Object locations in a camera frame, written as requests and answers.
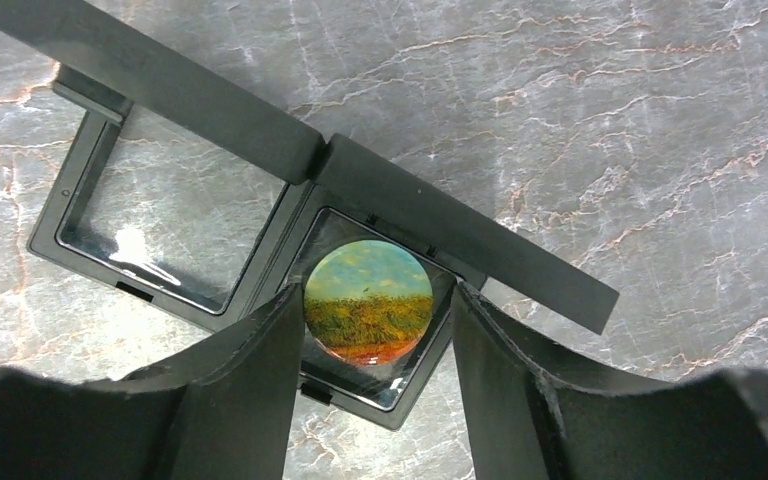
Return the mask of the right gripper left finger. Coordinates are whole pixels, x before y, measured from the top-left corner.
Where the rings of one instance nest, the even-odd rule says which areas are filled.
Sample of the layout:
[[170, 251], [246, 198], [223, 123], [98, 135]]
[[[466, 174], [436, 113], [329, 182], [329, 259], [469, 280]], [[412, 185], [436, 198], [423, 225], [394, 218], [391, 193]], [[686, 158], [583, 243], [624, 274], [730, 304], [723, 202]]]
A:
[[0, 367], [0, 479], [278, 479], [303, 337], [291, 284], [118, 381]]

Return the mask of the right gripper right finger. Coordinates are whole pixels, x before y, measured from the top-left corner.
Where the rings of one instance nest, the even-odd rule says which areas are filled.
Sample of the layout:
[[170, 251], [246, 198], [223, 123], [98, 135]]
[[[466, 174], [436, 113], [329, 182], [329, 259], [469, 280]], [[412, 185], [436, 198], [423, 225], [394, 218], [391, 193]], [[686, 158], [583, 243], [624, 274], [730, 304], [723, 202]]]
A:
[[768, 479], [768, 368], [666, 382], [587, 358], [477, 290], [452, 295], [480, 479]]

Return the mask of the yellow landscape brooch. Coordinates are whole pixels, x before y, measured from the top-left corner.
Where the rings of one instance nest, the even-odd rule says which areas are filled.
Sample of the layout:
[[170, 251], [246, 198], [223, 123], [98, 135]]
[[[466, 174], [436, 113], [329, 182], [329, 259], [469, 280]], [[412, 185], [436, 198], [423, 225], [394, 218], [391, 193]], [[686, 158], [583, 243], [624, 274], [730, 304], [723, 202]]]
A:
[[304, 282], [303, 312], [314, 341], [350, 365], [392, 363], [417, 346], [433, 316], [424, 265], [382, 240], [358, 240], [326, 254]]

